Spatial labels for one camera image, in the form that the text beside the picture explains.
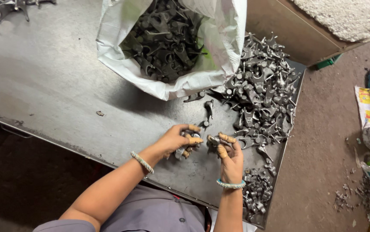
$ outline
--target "hand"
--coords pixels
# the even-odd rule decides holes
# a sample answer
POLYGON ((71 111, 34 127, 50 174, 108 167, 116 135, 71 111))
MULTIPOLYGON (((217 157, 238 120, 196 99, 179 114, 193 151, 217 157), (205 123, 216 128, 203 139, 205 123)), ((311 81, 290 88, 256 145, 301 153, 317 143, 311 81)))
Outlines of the hand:
POLYGON ((181 146, 203 142, 201 138, 187 138, 181 136, 180 133, 184 130, 200 131, 201 129, 191 124, 174 125, 156 143, 148 148, 151 148, 155 152, 155 155, 161 159, 163 157, 168 158, 172 152, 176 151, 181 146))
POLYGON ((221 181, 229 184, 240 184, 244 169, 244 154, 239 142, 227 135, 219 133, 221 144, 218 153, 221 157, 221 181))

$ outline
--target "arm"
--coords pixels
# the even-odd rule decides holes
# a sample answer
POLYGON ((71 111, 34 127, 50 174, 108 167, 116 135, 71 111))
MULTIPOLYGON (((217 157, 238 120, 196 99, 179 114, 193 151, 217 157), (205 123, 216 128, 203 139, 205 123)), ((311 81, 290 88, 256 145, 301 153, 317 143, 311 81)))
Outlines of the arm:
MULTIPOLYGON (((180 146, 203 142, 200 138, 180 136, 182 130, 188 129, 199 130, 189 124, 175 125, 138 155, 153 168, 159 160, 169 157, 180 146)), ((100 226, 147 174, 148 171, 136 159, 130 159, 86 189, 59 219, 85 220, 92 223, 98 232, 100 226)))
MULTIPOLYGON (((232 142, 232 148, 224 142, 218 145, 218 152, 224 154, 220 155, 221 181, 239 184, 242 181, 244 154, 238 141, 234 139, 232 142)), ((242 189, 223 189, 214 232, 243 231, 242 201, 242 189)))

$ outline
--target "silver bangle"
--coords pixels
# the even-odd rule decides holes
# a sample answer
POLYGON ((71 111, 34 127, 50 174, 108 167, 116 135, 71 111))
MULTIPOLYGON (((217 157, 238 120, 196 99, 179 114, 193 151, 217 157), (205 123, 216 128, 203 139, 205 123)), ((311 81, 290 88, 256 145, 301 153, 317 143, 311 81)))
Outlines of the silver bangle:
POLYGON ((134 157, 139 163, 141 163, 148 172, 151 174, 154 174, 154 169, 145 161, 143 160, 138 154, 136 154, 134 151, 131 151, 131 156, 134 157))

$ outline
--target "woman's right hand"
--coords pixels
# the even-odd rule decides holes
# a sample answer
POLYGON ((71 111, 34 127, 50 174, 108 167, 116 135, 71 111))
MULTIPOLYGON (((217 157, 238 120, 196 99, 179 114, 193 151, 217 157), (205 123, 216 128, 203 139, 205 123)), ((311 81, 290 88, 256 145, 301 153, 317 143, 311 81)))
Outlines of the woman's right hand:
POLYGON ((240 184, 244 169, 244 154, 239 142, 223 134, 219 134, 221 143, 218 153, 221 157, 221 181, 229 184, 240 184))

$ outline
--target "blue bangle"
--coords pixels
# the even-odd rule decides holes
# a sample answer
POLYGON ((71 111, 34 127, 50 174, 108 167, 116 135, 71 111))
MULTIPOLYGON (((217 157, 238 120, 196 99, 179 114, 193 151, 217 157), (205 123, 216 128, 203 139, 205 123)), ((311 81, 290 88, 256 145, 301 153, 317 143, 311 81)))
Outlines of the blue bangle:
POLYGON ((154 174, 154 169, 138 154, 136 154, 134 151, 131 151, 131 156, 134 157, 138 162, 140 162, 146 168, 146 170, 148 170, 148 172, 154 174))
POLYGON ((222 182, 221 178, 219 178, 218 180, 216 180, 216 182, 220 186, 227 188, 227 189, 242 189, 245 187, 245 181, 242 181, 240 184, 228 184, 228 183, 222 182))

